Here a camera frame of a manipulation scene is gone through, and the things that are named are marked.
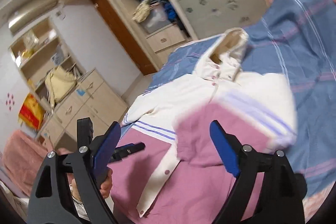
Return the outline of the person's left hand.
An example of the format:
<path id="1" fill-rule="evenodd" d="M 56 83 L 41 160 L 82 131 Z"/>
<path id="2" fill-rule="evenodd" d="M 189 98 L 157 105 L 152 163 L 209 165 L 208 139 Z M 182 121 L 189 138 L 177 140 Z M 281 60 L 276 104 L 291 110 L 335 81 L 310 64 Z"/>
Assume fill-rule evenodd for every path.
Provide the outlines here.
<path id="1" fill-rule="evenodd" d="M 113 183 L 112 183 L 112 173 L 113 171 L 108 168 L 108 173 L 106 175 L 106 178 L 104 180 L 104 182 L 101 184 L 100 186 L 100 193 L 103 197 L 103 199 L 107 199 L 109 196 L 110 196 L 110 191 L 112 189 L 112 186 L 113 186 Z M 71 181 L 71 193 L 72 193 L 72 197 L 81 202 L 81 197 L 80 197 L 80 194 L 79 194 L 79 191 L 78 191 L 78 188 L 77 188 L 77 184 L 76 184 L 76 180 L 73 179 Z"/>

